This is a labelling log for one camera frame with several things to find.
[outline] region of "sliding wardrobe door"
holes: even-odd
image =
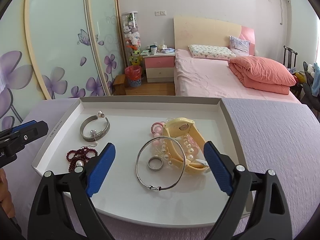
[[[117,75],[124,73],[124,57],[119,35],[119,18],[116,0],[89,0],[93,30],[99,36],[98,57],[110,94],[114,93],[113,82]]]
[[[25,28],[31,61],[47,96],[77,98],[107,95],[89,38],[84,0],[26,0]]]
[[[0,130],[19,125],[44,99],[28,55],[23,4],[13,0],[0,20]]]

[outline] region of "trash bin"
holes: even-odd
[[[131,87],[141,86],[141,74],[142,68],[139,65],[132,65],[124,70],[125,76],[127,77],[128,84]]]

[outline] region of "wooden floor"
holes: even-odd
[[[174,82],[148,83],[142,80],[140,87],[125,89],[127,96],[175,96]]]

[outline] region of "nightstand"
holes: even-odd
[[[173,82],[175,53],[157,53],[143,56],[147,80],[151,82]]]

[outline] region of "purple blanket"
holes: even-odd
[[[44,120],[49,131],[77,99],[56,99],[39,103],[26,117]],[[320,124],[305,105],[265,100],[224,98],[250,171],[276,171],[289,204],[293,235],[306,225],[320,202]],[[45,138],[19,152],[5,167],[16,218],[26,236],[28,217],[40,177],[31,163]],[[66,198],[74,226],[82,227],[71,200]],[[167,229],[140,226],[100,215],[117,240],[183,239],[202,240],[210,228]],[[244,229],[241,221],[237,232]]]

